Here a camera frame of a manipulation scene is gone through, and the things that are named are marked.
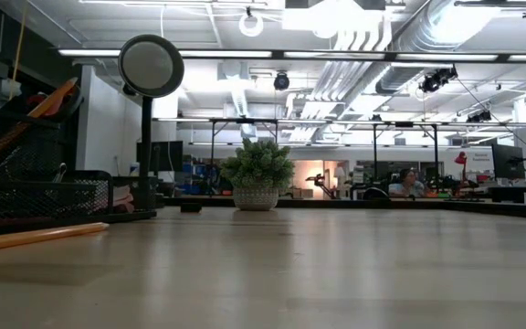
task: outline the green object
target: green object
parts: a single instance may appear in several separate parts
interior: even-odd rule
[[[279,149],[271,141],[252,143],[244,139],[237,157],[222,163],[221,175],[237,188],[286,188],[294,175],[288,154],[287,146]]]

